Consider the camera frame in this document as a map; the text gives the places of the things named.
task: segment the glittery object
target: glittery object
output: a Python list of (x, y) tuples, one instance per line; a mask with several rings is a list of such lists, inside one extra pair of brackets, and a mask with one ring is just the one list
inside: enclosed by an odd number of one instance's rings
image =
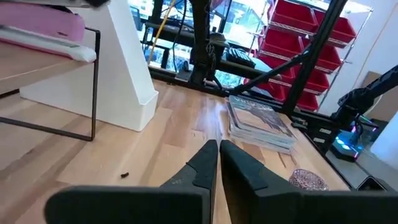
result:
[(325, 181), (308, 170), (295, 170), (292, 176), (290, 176), (289, 182), (304, 190), (329, 190)]

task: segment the shelving unit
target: shelving unit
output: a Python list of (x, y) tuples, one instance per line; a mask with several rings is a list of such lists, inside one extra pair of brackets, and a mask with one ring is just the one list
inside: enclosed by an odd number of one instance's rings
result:
[[(312, 74), (312, 76), (321, 76), (320, 78), (313, 78), (312, 80), (318, 80), (322, 83), (319, 83), (320, 85), (317, 86), (312, 85), (314, 83), (308, 81), (302, 95), (302, 98), (306, 98), (311, 104), (313, 104), (314, 101), (317, 102), (316, 107), (312, 105), (309, 108), (316, 111), (325, 101), (330, 88), (341, 72), (342, 66), (347, 63), (349, 53), (354, 47), (354, 43), (363, 27), (366, 25), (372, 11), (372, 9), (369, 10), (368, 16), (357, 34), (355, 34), (347, 18), (341, 17), (336, 22), (335, 28), (328, 39), (328, 45), (322, 50), (323, 52), (321, 52), (320, 59), (315, 66), (315, 71), (318, 71), (318, 73)], [(259, 50), (256, 52), (255, 57), (261, 59), (265, 63), (267, 63), (266, 57), (277, 58), (283, 60), (283, 62), (291, 60), (294, 55), (301, 53), (310, 43), (310, 39), (316, 35), (316, 31), (323, 16), (324, 12), (308, 6), (283, 0), (277, 1), (268, 11), (268, 26), (263, 28), (262, 32), (257, 37)], [(349, 46), (349, 49), (344, 59), (340, 59), (336, 47), (345, 48), (347, 46)], [(287, 82), (284, 79), (270, 79), (269, 83), (269, 86), (282, 86), (283, 91), (288, 91), (292, 86), (292, 82)], [(283, 101), (282, 99), (283, 98), (279, 96), (277, 97), (277, 100)]]

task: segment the small black crumb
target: small black crumb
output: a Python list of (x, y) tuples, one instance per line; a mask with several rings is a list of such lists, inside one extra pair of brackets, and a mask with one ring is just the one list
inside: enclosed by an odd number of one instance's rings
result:
[(129, 172), (127, 172), (127, 173), (125, 173), (125, 174), (120, 174), (120, 177), (121, 178), (126, 178), (126, 177), (128, 177), (129, 176)]

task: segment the white stand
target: white stand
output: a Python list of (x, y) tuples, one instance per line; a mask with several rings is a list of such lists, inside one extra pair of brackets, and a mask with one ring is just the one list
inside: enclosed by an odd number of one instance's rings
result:
[(398, 112), (372, 145), (371, 152), (398, 170)]
[[(98, 10), (73, 9), (86, 26), (101, 31), (97, 118), (142, 131), (152, 119), (155, 91), (127, 0), (111, 1)], [(94, 35), (86, 33), (84, 44), (94, 48)], [(29, 100), (90, 116), (93, 66), (21, 88)]]

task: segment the black keyboard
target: black keyboard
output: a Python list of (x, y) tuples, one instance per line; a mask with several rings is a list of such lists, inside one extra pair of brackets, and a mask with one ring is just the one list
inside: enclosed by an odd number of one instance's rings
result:
[(226, 54), (226, 59), (229, 60), (230, 62), (235, 62), (240, 65), (245, 65), (251, 68), (254, 68), (256, 66), (256, 64), (250, 59), (248, 55), (246, 55), (245, 52), (238, 49), (233, 49), (233, 48), (228, 49)]

